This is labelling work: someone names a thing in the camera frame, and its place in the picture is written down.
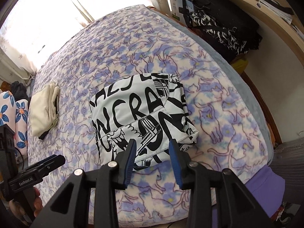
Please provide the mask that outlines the person's left hand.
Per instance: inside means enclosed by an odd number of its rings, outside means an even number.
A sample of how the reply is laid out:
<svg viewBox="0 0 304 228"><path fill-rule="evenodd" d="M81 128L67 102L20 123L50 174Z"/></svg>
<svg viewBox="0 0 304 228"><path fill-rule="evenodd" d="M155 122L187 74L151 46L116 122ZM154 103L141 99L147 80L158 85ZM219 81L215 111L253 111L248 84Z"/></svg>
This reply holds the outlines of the person's left hand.
<svg viewBox="0 0 304 228"><path fill-rule="evenodd" d="M31 206L34 207L33 214L35 217L37 217L43 209L43 203L40 198L41 194L40 194L38 188L33 187L33 190L35 191L35 198L33 200L31 200L30 209L31 209ZM9 209L12 212L12 214L17 219L19 219L23 224L28 225L28 222L25 219L25 216L28 215L28 213L25 209L26 207L27 206L24 205L23 203L21 203L20 201L17 201L17 200L9 201Z"/></svg>

